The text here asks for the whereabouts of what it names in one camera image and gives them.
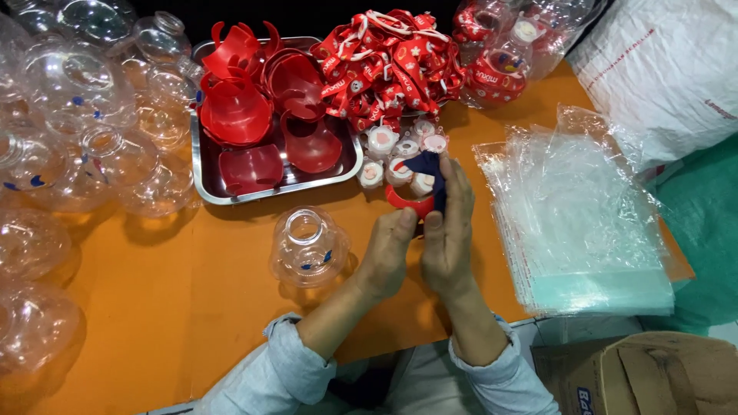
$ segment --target cardboard box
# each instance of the cardboard box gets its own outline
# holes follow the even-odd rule
[[[738,351],[677,332],[533,348],[564,415],[737,415]]]

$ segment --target shirt cuff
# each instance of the shirt cuff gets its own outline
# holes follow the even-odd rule
[[[456,355],[452,342],[449,341],[449,356],[451,361],[459,369],[465,371],[472,382],[479,385],[497,385],[511,380],[520,367],[520,339],[509,324],[500,316],[494,315],[494,319],[505,331],[510,344],[505,347],[503,353],[487,366],[470,366]]]
[[[272,321],[263,332],[269,338],[266,353],[285,389],[300,402],[314,405],[325,396],[337,364],[333,358],[326,362],[303,345],[294,326],[300,320],[299,315],[289,313]]]

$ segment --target navy blue cloth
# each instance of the navy blue cloth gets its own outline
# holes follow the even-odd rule
[[[433,182],[433,210],[446,214],[446,180],[441,174],[441,158],[438,153],[423,151],[412,159],[402,163],[416,173],[435,177]]]

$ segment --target light blue sleeve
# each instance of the light blue sleeve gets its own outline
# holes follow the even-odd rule
[[[494,415],[560,414],[559,404],[538,378],[528,362],[520,356],[520,339],[502,318],[497,322],[510,339],[503,353],[489,366],[469,366],[454,352],[449,341],[451,361],[466,372],[485,410]]]
[[[336,376],[336,361],[326,362],[306,348],[290,313],[272,321],[269,341],[246,356],[207,392],[195,407],[198,415],[292,415],[300,404],[323,399]]]

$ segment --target hand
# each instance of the hand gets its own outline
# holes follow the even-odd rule
[[[434,210],[424,223],[423,279],[441,299],[469,287],[472,276],[472,212],[474,191],[458,162],[441,156],[446,179],[446,217]]]
[[[407,272],[405,256],[413,240],[418,214],[406,207],[374,222],[364,260],[352,279],[377,301],[397,294]]]

